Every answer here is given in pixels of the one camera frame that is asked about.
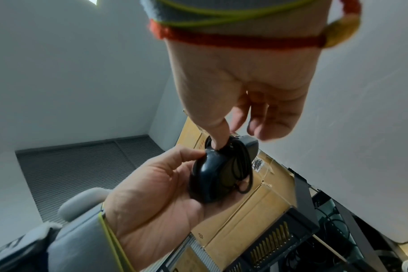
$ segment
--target brown cardboard box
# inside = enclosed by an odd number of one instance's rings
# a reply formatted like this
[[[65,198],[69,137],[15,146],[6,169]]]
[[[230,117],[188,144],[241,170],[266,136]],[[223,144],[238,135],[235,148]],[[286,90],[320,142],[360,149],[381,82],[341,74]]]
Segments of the brown cardboard box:
[[[204,149],[208,134],[189,118],[177,141]],[[294,178],[260,151],[252,163],[252,190],[236,205],[196,226],[192,233],[221,269],[240,256],[289,206],[296,206]]]
[[[188,246],[174,265],[172,272],[208,272],[208,269],[194,250]]]

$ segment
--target red bracelet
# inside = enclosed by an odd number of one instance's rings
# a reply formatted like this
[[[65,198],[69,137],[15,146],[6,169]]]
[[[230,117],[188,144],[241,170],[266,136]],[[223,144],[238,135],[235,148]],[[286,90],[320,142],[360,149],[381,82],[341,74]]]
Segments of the red bracelet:
[[[196,33],[164,26],[150,20],[150,31],[158,39],[169,39],[204,46],[240,49],[287,50],[306,47],[328,48],[352,37],[360,27],[361,3],[359,0],[340,0],[344,16],[327,25],[318,36],[298,38],[262,38],[238,35]]]

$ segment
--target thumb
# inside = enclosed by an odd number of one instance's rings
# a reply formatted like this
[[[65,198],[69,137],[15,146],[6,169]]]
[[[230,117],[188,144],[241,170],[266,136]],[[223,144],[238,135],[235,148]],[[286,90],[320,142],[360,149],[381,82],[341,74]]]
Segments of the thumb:
[[[225,118],[213,126],[202,126],[212,137],[212,147],[216,150],[224,147],[230,138],[230,126]]]

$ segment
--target gray wall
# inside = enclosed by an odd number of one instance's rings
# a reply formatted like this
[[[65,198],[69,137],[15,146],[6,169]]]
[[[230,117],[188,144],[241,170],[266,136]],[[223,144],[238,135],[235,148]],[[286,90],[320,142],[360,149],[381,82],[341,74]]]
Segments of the gray wall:
[[[136,0],[0,1],[0,150],[147,134],[169,76]]]
[[[358,35],[322,54],[293,133],[261,148],[386,236],[405,242],[408,1],[363,2]],[[331,19],[341,9],[333,3]]]
[[[16,155],[0,154],[0,246],[41,223]]]
[[[163,150],[176,145],[177,139],[186,121],[186,114],[177,96],[174,79],[171,75],[165,86],[149,136]]]

